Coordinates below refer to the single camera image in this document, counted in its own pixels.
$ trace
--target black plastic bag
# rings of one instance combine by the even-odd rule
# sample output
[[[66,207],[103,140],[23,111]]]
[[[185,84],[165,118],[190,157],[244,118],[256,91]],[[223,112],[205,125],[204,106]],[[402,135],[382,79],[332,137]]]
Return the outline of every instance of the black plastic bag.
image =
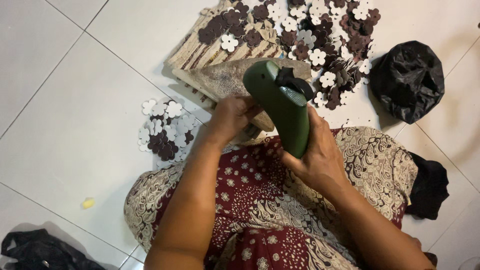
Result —
[[[389,113],[413,124],[445,93],[442,62],[430,47],[418,41],[398,44],[372,68],[370,85]]]
[[[442,202],[449,196],[447,170],[436,161],[425,160],[412,152],[409,153],[419,171],[410,193],[412,204],[407,206],[405,213],[435,220]]]
[[[7,250],[12,240],[16,247]],[[18,260],[7,264],[9,269],[105,270],[82,252],[49,235],[45,229],[8,233],[1,243],[1,254]]]

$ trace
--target person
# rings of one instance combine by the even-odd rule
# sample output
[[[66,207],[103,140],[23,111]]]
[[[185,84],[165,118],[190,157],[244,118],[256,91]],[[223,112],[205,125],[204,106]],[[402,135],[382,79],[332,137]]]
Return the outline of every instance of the person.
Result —
[[[435,268],[399,229],[417,174],[400,144],[330,130],[309,106],[302,159],[278,136],[224,149],[261,111],[251,97],[221,100],[186,164],[134,184],[124,214],[145,269]]]

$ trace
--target hand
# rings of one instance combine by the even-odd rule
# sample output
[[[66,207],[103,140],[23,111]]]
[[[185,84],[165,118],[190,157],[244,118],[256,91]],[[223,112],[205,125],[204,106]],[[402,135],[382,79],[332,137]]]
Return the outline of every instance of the hand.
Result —
[[[352,185],[345,175],[343,157],[330,132],[327,121],[318,116],[308,105],[310,137],[307,151],[299,160],[283,149],[278,155],[282,162],[308,187],[322,194],[327,200],[338,199],[342,191]]]
[[[205,139],[223,148],[262,111],[251,96],[224,98],[216,105]]]

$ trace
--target white tile floor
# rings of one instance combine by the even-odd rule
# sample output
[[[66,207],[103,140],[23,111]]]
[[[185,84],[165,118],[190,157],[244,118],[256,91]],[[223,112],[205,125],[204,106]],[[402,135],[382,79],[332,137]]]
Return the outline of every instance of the white tile floor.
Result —
[[[0,3],[0,239],[47,228],[107,269],[142,268],[146,254],[122,215],[132,183],[156,163],[135,144],[145,121],[140,105],[169,96],[208,122],[212,103],[201,102],[163,61],[198,12],[216,3]],[[375,6],[382,15],[373,34],[378,55],[413,39],[430,45],[446,76],[442,102],[405,126],[364,89],[351,104],[319,114],[332,127],[360,114],[354,124],[380,128],[447,168],[450,197],[438,219],[407,216],[403,230],[438,255],[440,269],[458,269],[480,257],[480,1],[377,0]],[[81,210],[86,197],[96,204]]]

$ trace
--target red patterned fabric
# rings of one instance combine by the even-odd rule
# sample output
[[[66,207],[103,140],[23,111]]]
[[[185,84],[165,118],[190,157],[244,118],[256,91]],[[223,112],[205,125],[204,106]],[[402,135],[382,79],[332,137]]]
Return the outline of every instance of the red patterned fabric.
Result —
[[[373,129],[332,132],[352,185],[400,228],[417,173],[411,157]],[[356,269],[355,247],[335,208],[285,168],[279,147],[275,136],[222,155],[206,269]],[[183,166],[144,173],[127,196],[126,221],[146,251]]]

